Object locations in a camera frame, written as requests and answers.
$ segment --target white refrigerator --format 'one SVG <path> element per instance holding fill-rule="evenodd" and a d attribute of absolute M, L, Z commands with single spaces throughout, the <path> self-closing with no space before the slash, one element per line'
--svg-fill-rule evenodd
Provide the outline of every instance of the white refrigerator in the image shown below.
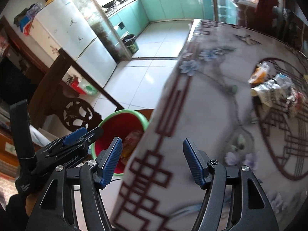
<path fill-rule="evenodd" d="M 29 33 L 55 60 L 63 48 L 101 87 L 116 62 L 72 0 L 54 0 L 37 13 Z M 80 77 L 72 67 L 69 75 Z"/>

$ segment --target trash bin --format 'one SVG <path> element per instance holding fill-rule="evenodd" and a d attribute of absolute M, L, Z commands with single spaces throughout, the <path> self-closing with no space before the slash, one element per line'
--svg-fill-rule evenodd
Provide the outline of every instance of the trash bin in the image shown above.
<path fill-rule="evenodd" d="M 132 54 L 136 53 L 139 50 L 136 39 L 136 36 L 133 34 L 127 35 L 122 39 L 122 42 L 124 43 L 125 47 L 127 47 Z"/>

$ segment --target teal kitchen cabinet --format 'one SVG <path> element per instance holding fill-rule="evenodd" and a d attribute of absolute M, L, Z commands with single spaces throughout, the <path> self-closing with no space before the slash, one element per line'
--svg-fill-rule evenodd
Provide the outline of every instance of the teal kitchen cabinet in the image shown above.
<path fill-rule="evenodd" d="M 203 0 L 204 19 L 214 20 L 214 6 L 212 0 Z"/>
<path fill-rule="evenodd" d="M 181 0 L 160 0 L 166 19 L 183 19 Z"/>
<path fill-rule="evenodd" d="M 181 0 L 184 18 L 204 19 L 202 0 Z"/>
<path fill-rule="evenodd" d="M 150 22 L 166 20 L 160 0 L 141 0 Z"/>
<path fill-rule="evenodd" d="M 117 15 L 119 15 L 121 21 L 123 21 L 124 26 L 129 34 L 137 36 L 141 32 L 139 22 L 135 17 L 133 9 L 130 6 L 126 6 L 120 10 Z"/>
<path fill-rule="evenodd" d="M 237 24 L 238 22 L 238 7 L 232 0 L 228 0 L 227 23 Z"/>
<path fill-rule="evenodd" d="M 113 28 L 116 30 L 116 32 L 118 33 L 118 35 L 120 37 L 124 36 L 125 33 L 128 31 L 126 27 L 124 27 L 123 29 L 120 29 L 119 27 L 115 28 L 117 25 L 119 25 L 120 22 L 122 22 L 121 18 L 119 17 L 118 14 L 115 14 L 111 17 L 109 17 L 109 21 L 111 22 Z"/>
<path fill-rule="evenodd" d="M 134 1 L 130 4 L 131 9 L 140 25 L 140 34 L 148 25 L 149 19 L 147 17 L 147 13 L 145 12 L 141 0 Z"/>

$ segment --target plastic bag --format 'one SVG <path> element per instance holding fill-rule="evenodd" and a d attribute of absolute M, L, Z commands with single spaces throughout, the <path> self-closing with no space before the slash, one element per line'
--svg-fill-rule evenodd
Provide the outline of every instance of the plastic bag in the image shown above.
<path fill-rule="evenodd" d="M 266 61 L 259 63 L 257 65 L 255 72 L 252 74 L 248 82 L 252 84 L 265 82 L 265 78 L 270 70 L 269 68 L 270 67 L 268 66 Z"/>
<path fill-rule="evenodd" d="M 272 107 L 283 96 L 283 89 L 271 79 L 250 89 L 250 93 L 252 96 L 259 96 L 262 104 Z"/>

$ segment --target wooden table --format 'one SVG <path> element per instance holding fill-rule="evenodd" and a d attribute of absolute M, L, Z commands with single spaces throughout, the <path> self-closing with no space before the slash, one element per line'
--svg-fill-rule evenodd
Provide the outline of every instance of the wooden table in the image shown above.
<path fill-rule="evenodd" d="M 195 184 L 182 145 L 195 145 L 225 166 L 249 165 L 283 230 L 308 188 L 307 105 L 289 120 L 282 104 L 267 115 L 253 103 L 247 82 L 267 61 L 269 77 L 289 76 L 308 98 L 303 74 L 308 61 L 284 43 L 256 31 L 195 19 L 179 61 L 168 78 L 143 138 L 130 158 L 112 214 L 115 226 L 131 231 L 187 231 L 205 192 Z M 224 229 L 230 187 L 218 230 Z"/>

